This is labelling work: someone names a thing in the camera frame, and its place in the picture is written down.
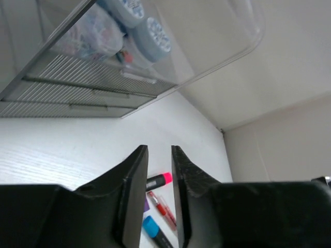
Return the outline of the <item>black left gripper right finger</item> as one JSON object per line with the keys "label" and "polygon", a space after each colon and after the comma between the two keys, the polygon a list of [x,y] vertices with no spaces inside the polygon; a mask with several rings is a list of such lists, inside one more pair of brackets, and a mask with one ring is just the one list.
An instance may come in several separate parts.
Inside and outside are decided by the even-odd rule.
{"label": "black left gripper right finger", "polygon": [[330,188],[318,181],[222,183],[172,146],[180,247],[330,247]]}

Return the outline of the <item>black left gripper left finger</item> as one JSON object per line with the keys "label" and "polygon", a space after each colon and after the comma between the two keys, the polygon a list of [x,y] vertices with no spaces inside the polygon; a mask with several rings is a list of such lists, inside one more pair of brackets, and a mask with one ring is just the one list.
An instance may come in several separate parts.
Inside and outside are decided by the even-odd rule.
{"label": "black left gripper left finger", "polygon": [[56,184],[1,186],[1,247],[138,247],[148,148],[69,190]]}

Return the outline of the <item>purple cap highlighter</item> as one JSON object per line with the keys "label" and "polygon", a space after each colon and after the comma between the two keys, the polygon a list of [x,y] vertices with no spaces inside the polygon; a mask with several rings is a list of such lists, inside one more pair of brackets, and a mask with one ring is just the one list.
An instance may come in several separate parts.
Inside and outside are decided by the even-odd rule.
{"label": "purple cap highlighter", "polygon": [[145,202],[144,202],[144,210],[143,212],[147,212],[150,210],[150,207],[149,207],[149,203],[148,203],[148,200],[147,198],[145,198]]}

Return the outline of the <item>blue cap highlighter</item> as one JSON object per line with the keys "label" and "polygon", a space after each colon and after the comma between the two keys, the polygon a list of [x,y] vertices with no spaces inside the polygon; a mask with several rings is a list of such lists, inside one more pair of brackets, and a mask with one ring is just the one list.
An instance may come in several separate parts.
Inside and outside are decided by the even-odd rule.
{"label": "blue cap highlighter", "polygon": [[157,247],[173,248],[171,242],[150,215],[143,220],[142,227],[147,235],[155,242]]}

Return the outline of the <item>pink cap highlighter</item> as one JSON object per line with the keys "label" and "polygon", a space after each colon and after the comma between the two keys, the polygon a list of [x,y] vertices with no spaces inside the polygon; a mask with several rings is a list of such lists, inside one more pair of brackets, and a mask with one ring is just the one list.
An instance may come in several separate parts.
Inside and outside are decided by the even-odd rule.
{"label": "pink cap highlighter", "polygon": [[165,186],[173,181],[172,174],[170,172],[166,172],[163,174],[159,174],[156,176],[152,176],[147,178],[146,181],[146,192],[152,191],[154,189]]}

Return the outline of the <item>clear plastic organizer box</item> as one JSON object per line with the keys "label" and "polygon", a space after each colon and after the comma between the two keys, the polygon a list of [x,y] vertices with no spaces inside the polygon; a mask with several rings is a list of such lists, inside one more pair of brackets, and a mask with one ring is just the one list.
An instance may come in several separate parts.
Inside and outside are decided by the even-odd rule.
{"label": "clear plastic organizer box", "polygon": [[1,1],[1,116],[121,118],[264,30],[257,1]]}

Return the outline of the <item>blue jar front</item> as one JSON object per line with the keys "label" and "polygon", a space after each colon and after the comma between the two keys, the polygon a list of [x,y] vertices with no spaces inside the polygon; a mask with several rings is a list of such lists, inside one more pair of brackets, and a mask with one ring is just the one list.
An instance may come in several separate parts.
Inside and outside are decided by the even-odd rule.
{"label": "blue jar front", "polygon": [[171,39],[157,19],[144,19],[131,33],[137,48],[150,62],[156,63],[169,55]]}

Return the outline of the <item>blue jar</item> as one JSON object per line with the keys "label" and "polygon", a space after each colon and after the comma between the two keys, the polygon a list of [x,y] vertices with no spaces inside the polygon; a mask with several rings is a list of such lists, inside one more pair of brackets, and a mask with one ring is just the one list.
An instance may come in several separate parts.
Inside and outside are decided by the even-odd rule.
{"label": "blue jar", "polygon": [[136,27],[145,17],[141,1],[104,0],[96,3],[127,28]]}
{"label": "blue jar", "polygon": [[150,62],[156,63],[169,55],[171,39],[157,19],[144,19],[131,33],[137,48]]}

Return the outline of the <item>blue jar back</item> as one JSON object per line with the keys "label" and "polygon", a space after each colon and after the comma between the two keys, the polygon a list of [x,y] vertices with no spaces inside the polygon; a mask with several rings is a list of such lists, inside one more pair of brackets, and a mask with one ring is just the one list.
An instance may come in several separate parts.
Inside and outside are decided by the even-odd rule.
{"label": "blue jar back", "polygon": [[127,28],[136,27],[145,17],[141,1],[104,0],[96,3]]}

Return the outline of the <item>dark red gel pen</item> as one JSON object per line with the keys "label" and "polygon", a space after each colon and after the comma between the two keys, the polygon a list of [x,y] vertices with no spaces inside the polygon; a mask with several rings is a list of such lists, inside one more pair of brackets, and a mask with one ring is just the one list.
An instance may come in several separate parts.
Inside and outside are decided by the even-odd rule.
{"label": "dark red gel pen", "polygon": [[164,200],[164,198],[162,196],[160,196],[159,198],[160,198],[160,201],[163,204],[163,206],[164,206],[164,208],[165,208],[165,210],[167,212],[167,215],[169,216],[170,220],[173,222],[174,225],[176,225],[176,218],[173,215],[170,207],[168,206],[168,204],[166,203],[166,201]]}

